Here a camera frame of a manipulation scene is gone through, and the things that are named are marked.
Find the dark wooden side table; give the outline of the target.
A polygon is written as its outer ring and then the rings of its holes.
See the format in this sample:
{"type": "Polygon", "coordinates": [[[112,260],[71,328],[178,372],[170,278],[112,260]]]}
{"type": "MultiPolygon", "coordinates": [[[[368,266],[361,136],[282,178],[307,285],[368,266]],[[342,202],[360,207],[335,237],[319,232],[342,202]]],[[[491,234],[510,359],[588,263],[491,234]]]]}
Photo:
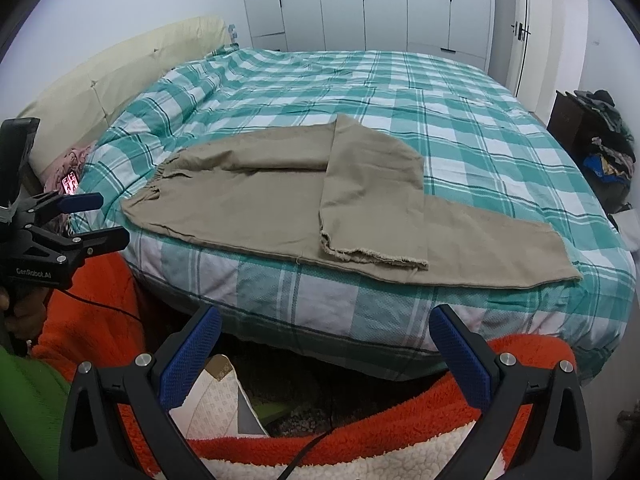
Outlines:
{"type": "Polygon", "coordinates": [[[576,164],[588,156],[592,138],[590,119],[574,96],[555,92],[547,130],[576,164]]]}

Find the teal plaid bed cover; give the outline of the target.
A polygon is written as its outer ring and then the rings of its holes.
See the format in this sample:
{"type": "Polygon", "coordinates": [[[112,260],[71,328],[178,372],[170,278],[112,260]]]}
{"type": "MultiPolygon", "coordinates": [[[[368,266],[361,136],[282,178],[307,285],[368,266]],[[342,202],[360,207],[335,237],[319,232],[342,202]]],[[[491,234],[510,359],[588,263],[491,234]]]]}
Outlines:
{"type": "Polygon", "coordinates": [[[448,304],[548,335],[582,380],[620,344],[636,266],[570,156],[475,67],[223,47],[139,93],[87,159],[76,232],[123,226],[134,274],[224,329],[385,379],[442,367],[448,304]]]}

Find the khaki beige pants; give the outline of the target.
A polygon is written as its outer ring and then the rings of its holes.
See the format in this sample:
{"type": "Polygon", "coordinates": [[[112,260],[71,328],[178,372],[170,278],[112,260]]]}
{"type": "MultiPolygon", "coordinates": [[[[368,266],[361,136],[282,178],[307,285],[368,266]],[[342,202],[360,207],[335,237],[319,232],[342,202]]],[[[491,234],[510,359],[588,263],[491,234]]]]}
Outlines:
{"type": "Polygon", "coordinates": [[[423,166],[407,143],[341,115],[178,151],[122,212],[194,245],[386,283],[530,289],[578,280],[551,226],[428,195],[423,166]]]}

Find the pink patterned pillow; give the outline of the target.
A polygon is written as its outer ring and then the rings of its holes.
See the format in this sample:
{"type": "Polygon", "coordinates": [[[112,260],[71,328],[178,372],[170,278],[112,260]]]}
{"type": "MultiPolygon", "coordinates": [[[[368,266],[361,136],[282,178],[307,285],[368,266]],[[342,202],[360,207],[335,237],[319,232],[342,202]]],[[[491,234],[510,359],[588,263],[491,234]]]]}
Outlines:
{"type": "Polygon", "coordinates": [[[96,142],[73,146],[58,156],[43,175],[43,191],[74,195],[78,191],[86,160],[95,146],[96,142]]]}

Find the green sleeve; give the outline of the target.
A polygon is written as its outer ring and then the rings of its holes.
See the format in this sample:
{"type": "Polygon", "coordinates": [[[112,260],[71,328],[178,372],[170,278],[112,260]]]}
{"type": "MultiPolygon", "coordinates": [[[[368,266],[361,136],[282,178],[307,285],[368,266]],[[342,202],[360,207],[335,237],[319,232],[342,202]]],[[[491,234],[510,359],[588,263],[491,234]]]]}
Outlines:
{"type": "Polygon", "coordinates": [[[58,454],[70,385],[54,368],[1,349],[1,416],[43,479],[58,478],[58,454]]]}

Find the patterned white paper bag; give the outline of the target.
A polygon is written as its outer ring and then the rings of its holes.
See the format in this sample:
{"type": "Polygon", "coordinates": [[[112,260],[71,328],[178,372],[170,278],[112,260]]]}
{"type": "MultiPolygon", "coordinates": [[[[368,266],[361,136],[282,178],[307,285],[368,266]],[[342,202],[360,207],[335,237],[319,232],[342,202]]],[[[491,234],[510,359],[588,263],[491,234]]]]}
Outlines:
{"type": "Polygon", "coordinates": [[[268,437],[235,368],[223,354],[207,362],[182,404],[169,414],[189,440],[268,437]]]}

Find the white door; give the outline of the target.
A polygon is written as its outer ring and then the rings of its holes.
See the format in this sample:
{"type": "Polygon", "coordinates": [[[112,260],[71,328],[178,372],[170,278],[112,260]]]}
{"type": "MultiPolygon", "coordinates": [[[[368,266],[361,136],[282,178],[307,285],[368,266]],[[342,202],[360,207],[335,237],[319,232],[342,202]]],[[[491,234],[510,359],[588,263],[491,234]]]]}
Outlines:
{"type": "Polygon", "coordinates": [[[546,124],[555,95],[578,87],[588,35],[588,0],[515,0],[506,88],[546,124]]]}

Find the pile of dark clothes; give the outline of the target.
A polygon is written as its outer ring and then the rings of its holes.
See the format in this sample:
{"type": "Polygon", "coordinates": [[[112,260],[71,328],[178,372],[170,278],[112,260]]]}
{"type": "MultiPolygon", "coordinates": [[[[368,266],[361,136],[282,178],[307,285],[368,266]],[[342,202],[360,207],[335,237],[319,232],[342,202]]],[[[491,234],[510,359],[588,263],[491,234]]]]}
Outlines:
{"type": "Polygon", "coordinates": [[[625,207],[636,169],[634,137],[606,90],[576,90],[574,96],[586,121],[580,166],[603,209],[615,214],[625,207]]]}

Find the white wardrobe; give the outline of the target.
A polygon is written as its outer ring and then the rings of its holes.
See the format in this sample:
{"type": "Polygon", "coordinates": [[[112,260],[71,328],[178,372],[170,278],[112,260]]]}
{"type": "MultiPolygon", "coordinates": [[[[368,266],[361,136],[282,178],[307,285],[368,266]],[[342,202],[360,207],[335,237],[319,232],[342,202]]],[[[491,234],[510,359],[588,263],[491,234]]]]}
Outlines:
{"type": "Polygon", "coordinates": [[[244,0],[250,41],[277,51],[383,50],[489,66],[495,0],[244,0]]]}

